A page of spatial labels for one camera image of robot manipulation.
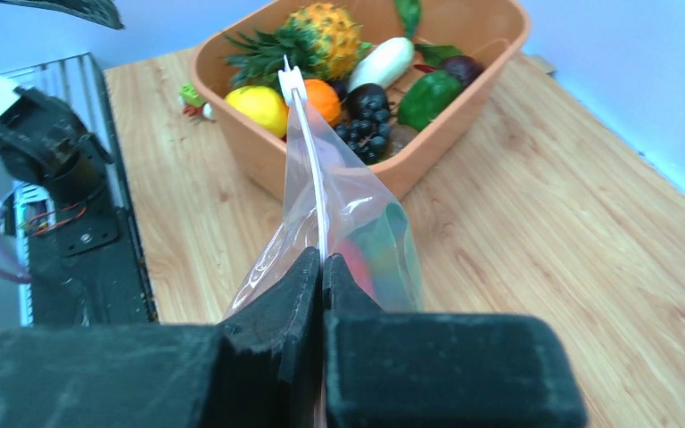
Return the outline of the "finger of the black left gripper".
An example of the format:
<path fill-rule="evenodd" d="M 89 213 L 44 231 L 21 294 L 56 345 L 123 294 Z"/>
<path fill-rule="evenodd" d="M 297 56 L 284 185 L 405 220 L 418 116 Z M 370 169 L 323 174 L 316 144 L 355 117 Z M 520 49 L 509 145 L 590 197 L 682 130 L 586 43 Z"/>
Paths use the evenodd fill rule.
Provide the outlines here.
<path fill-rule="evenodd" d="M 0 4 L 62 12 L 109 29 L 124 29 L 112 0 L 0 0 Z"/>

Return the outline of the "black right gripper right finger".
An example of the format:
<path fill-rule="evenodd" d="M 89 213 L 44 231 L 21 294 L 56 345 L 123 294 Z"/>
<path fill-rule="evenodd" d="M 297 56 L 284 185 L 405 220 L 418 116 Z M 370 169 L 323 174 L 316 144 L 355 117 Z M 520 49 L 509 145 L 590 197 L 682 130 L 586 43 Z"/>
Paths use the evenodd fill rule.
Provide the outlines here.
<path fill-rule="evenodd" d="M 344 258 L 323 270 L 330 427 L 584 427 L 565 347 L 518 314 L 387 312 Z"/>

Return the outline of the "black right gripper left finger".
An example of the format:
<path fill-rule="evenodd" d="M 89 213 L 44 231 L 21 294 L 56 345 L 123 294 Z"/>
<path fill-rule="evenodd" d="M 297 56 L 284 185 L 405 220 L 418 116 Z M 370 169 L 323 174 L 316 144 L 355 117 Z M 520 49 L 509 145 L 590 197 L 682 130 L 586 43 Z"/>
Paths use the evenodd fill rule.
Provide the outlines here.
<path fill-rule="evenodd" d="M 215 325 L 1 333 L 0 427 L 311 427 L 320 286 L 310 247 Z"/>

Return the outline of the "green bok choy toy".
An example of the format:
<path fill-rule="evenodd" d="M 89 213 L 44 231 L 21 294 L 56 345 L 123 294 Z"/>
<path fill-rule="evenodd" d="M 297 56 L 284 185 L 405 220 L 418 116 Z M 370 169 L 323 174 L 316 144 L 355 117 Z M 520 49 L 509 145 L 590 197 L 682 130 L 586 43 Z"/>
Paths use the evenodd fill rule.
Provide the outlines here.
<path fill-rule="evenodd" d="M 355 230 L 352 241 L 362 251 L 372 276 L 374 298 L 387 311 L 423 309 L 420 261 L 408 216 L 397 202 Z"/>

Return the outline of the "red chili toy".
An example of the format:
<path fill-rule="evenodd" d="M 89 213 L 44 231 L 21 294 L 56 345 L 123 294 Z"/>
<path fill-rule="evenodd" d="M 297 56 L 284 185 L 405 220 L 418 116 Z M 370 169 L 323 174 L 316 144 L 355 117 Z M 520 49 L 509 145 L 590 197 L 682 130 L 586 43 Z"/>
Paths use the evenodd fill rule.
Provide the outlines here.
<path fill-rule="evenodd" d="M 360 247 L 349 239 L 342 239 L 335 251 L 344 257 L 348 269 L 359 288 L 372 300 L 377 301 L 373 277 L 368 267 L 367 259 Z"/>

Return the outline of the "clear zip top bag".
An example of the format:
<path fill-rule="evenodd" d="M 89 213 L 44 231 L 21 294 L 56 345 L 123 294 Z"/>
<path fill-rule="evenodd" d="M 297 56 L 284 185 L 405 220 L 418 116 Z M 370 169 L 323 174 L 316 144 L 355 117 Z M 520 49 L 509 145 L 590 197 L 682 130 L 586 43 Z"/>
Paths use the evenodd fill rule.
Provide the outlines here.
<path fill-rule="evenodd" d="M 228 316 L 276 283 L 306 248 L 326 260 L 386 204 L 399 203 L 308 101 L 299 68 L 286 65 L 278 77 L 289 107 L 283 221 L 244 277 Z"/>

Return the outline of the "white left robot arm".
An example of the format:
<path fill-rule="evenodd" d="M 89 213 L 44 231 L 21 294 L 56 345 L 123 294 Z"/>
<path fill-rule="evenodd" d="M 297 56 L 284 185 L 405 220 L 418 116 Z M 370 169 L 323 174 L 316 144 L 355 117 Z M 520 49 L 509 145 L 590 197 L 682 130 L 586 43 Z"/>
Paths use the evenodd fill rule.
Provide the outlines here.
<path fill-rule="evenodd" d="M 29 239 L 54 241 L 64 257 L 120 251 L 131 232 L 127 187 L 112 119 L 0 75 L 0 159 L 15 179 L 45 189 L 56 220 Z"/>

